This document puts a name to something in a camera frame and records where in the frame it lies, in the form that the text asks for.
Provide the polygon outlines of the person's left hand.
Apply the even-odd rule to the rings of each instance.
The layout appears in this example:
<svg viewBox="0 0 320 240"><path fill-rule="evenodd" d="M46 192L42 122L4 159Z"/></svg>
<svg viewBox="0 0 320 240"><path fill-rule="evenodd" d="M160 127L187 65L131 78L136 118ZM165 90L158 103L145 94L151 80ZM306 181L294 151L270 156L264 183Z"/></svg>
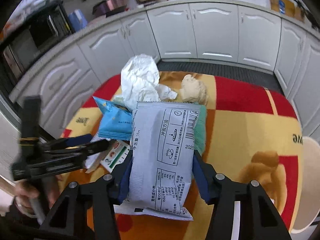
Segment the person's left hand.
<svg viewBox="0 0 320 240"><path fill-rule="evenodd" d="M62 181L61 175L56 175L53 179L53 183L49 186L47 193L49 207L51 208L60 195L58 182ZM29 185L25 180L19 181L15 186L15 205L18 210L29 217L33 217L35 212L31 207L30 199L37 198L39 192L35 187Z"/></svg>

